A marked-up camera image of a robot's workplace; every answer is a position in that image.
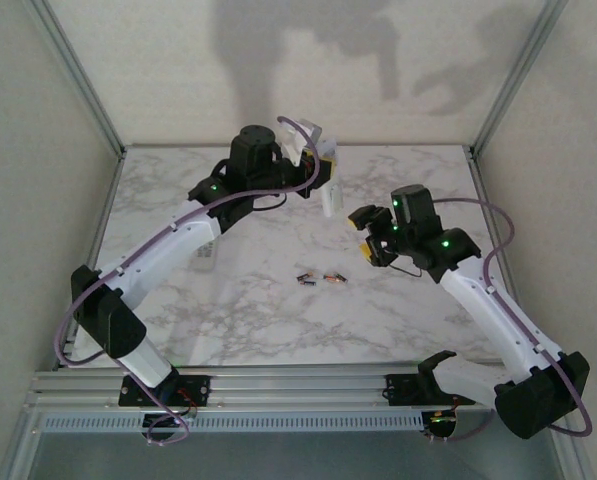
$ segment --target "white wall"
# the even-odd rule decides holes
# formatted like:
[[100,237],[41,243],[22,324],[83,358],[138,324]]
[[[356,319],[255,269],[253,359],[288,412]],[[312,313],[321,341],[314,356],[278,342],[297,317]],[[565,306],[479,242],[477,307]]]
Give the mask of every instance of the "white wall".
[[571,0],[482,161],[494,201],[518,222],[523,305],[591,364],[584,440],[597,475],[597,0]]
[[51,0],[123,141],[469,143],[543,0]]
[[0,0],[0,462],[115,163],[23,2]]

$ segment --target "marble table surface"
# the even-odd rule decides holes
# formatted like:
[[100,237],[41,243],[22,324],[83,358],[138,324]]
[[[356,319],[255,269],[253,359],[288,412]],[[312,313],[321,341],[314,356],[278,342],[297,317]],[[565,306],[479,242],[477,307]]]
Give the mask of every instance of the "marble table surface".
[[[144,240],[226,156],[223,147],[130,149],[98,265]],[[364,235],[346,221],[362,205],[388,205],[392,190],[412,183],[435,198],[475,197],[462,147],[350,146],[339,156],[342,212],[328,219],[319,194],[290,195],[282,208],[252,213],[221,236],[212,271],[196,271],[190,260],[138,307],[172,364],[393,362],[444,349],[497,358],[467,312],[429,277],[371,267],[358,249]],[[485,253],[492,248],[480,208],[443,204],[437,211],[445,228],[463,228]],[[415,271],[404,257],[394,265]],[[300,286],[296,276],[308,270],[336,271],[349,281]],[[96,350],[79,330],[72,358]],[[100,358],[90,366],[113,364]]]

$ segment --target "small electronic component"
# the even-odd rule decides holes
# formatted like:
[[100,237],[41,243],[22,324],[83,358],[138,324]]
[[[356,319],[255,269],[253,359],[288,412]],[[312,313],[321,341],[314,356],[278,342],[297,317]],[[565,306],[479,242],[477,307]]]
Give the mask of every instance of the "small electronic component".
[[308,278],[311,278],[313,276],[314,276],[313,272],[307,272],[304,275],[300,275],[300,276],[296,277],[296,280],[298,280],[299,282],[302,282],[302,281],[307,280]]

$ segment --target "white marble surface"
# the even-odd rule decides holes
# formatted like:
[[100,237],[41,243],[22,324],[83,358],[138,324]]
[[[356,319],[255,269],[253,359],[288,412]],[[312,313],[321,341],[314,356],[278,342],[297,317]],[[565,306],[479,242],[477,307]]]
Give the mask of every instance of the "white marble surface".
[[[472,359],[497,357],[467,313],[426,275],[371,267],[358,250],[364,235],[346,221],[359,206],[388,205],[392,190],[411,183],[426,185],[436,198],[475,197],[462,148],[339,152],[343,212],[326,219],[319,195],[290,195],[284,207],[252,213],[220,237],[213,271],[180,265],[136,310],[174,365],[420,360],[443,349]],[[130,149],[99,265],[143,240],[227,154],[227,148]],[[460,226],[483,252],[492,248],[478,207],[440,205],[437,211],[445,228]],[[405,258],[394,265],[413,269]],[[295,277],[307,270],[337,271],[349,282],[298,285]],[[73,356],[97,348],[79,331]],[[107,358],[91,364],[111,365]]]

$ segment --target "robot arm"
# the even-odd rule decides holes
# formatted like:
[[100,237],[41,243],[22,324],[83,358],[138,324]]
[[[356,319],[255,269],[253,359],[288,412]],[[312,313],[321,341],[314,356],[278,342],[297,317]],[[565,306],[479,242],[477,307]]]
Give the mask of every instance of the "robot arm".
[[[429,190],[411,185],[395,190],[391,197],[395,222],[389,209],[374,205],[349,216],[358,230],[369,232],[361,246],[367,260],[386,267],[399,255],[411,257],[471,314],[506,367],[478,365],[454,352],[441,352],[423,362],[419,378],[404,387],[410,398],[419,400],[416,390],[421,390],[420,385],[425,386],[423,395],[460,395],[496,409],[505,425],[521,438],[533,436],[574,410],[570,392],[545,353],[558,359],[579,394],[589,373],[584,357],[578,352],[564,354],[495,278],[484,280],[480,249],[463,230],[442,228]],[[531,332],[538,344],[534,345],[524,332]]]
[[[316,144],[319,127],[309,124],[303,130]],[[289,137],[299,134],[293,129]],[[231,143],[229,158],[220,161],[211,175],[189,192],[187,201],[153,237],[99,272],[84,265],[73,272],[74,300],[109,277],[82,302],[74,317],[112,359],[146,386],[159,387],[176,372],[149,340],[145,325],[133,310],[175,266],[251,213],[255,198],[292,188],[308,198],[312,190],[327,184],[335,159],[321,159],[318,165],[305,145],[300,145],[298,159],[296,152],[292,158],[284,158],[271,130],[258,125],[243,128]]]

